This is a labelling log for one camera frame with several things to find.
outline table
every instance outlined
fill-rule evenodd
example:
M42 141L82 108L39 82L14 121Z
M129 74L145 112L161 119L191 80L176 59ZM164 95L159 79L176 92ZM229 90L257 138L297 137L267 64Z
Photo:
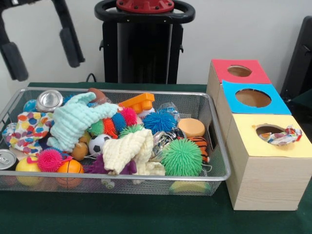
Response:
M30 83L32 87L205 92L205 85ZM233 211L226 184L212 197L0 192L0 233L310 234L312 183L295 212Z

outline stacked boxes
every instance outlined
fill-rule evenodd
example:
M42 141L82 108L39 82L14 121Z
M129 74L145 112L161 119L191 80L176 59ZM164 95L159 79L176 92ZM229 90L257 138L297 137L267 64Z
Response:
M255 60L213 60L207 93L213 98L232 175L235 210L296 210L312 175L312 145L272 145L259 134L300 126Z

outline wire mesh basket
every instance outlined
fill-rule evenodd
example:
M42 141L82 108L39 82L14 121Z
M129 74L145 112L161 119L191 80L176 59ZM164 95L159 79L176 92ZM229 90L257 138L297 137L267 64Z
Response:
M23 112L24 104L36 99L48 88L26 88L16 92L0 114L0 129L7 124L17 122L17 116ZM85 89L61 89L66 97L85 93ZM113 103L132 98L147 91L102 90ZM181 117L199 119L206 127L204 137L208 140L209 166L203 166L199 176L140 176L140 175L102 175L74 173L43 173L0 171L0 190L8 191L46 191L76 193L112 193L112 194L151 194L151 195L208 195L217 190L220 183L230 176L228 156L221 137L212 99L204 93L153 92L157 109L161 104L173 102ZM0 136L0 148L8 149ZM84 159L83 165L90 165L92 159Z

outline white wall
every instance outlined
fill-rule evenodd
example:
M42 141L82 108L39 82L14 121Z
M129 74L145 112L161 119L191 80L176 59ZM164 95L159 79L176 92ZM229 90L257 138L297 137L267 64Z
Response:
M15 42L29 80L11 81L0 58L0 110L28 82L79 82L93 72L104 81L102 22L94 16L99 0L67 0L86 62L69 67L59 39L61 25L50 0L4 11L9 38ZM312 15L312 1L187 0L196 19L184 25L184 54L178 83L206 84L210 60L258 59L280 90L302 19Z

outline red hub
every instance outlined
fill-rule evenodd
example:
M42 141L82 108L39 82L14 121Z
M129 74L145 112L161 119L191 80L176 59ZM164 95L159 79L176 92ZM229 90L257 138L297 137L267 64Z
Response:
M172 0L117 0L116 7L123 11L141 14L157 14L172 11Z

